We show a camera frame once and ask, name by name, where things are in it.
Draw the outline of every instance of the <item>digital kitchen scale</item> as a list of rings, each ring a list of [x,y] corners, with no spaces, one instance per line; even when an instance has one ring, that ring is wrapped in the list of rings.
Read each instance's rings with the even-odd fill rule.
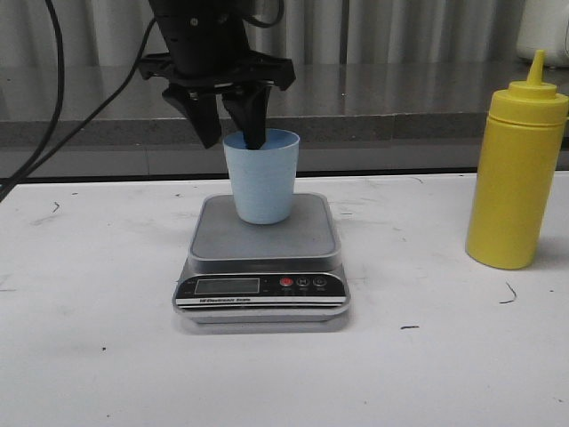
[[[272,225],[239,219],[232,196],[207,198],[172,301],[198,329],[341,327],[349,290],[325,197],[295,194]]]

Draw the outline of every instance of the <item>yellow squeeze bottle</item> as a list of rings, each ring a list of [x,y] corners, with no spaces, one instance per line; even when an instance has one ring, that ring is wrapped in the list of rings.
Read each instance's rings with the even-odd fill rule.
[[[533,261],[567,121],[569,98],[542,82],[544,57],[494,93],[486,122],[466,250],[499,269]]]

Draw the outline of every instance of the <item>light blue cup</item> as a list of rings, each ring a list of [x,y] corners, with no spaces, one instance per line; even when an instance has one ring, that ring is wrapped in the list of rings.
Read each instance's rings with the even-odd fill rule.
[[[247,149],[243,133],[223,140],[225,160],[239,218],[253,224],[274,224],[293,208],[294,178],[301,137],[267,129],[260,149]]]

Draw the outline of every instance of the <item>white table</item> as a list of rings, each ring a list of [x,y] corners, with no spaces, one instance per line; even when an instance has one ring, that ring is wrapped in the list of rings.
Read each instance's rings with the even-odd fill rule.
[[[474,183],[299,179],[331,203],[350,321],[224,335],[186,333],[171,297],[227,181],[18,187],[0,205],[0,425],[569,425],[569,173],[521,271],[464,253]]]

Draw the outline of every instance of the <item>robotic arm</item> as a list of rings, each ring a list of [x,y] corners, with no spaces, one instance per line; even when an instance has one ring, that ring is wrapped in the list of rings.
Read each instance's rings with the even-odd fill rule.
[[[279,2],[283,15],[284,1]],[[221,137],[216,95],[248,149],[265,142],[271,86],[286,90],[294,81],[293,62],[249,47],[244,20],[268,27],[249,16],[254,0],[149,0],[169,52],[147,55],[139,65],[143,78],[168,79],[163,98],[196,129],[206,148]]]

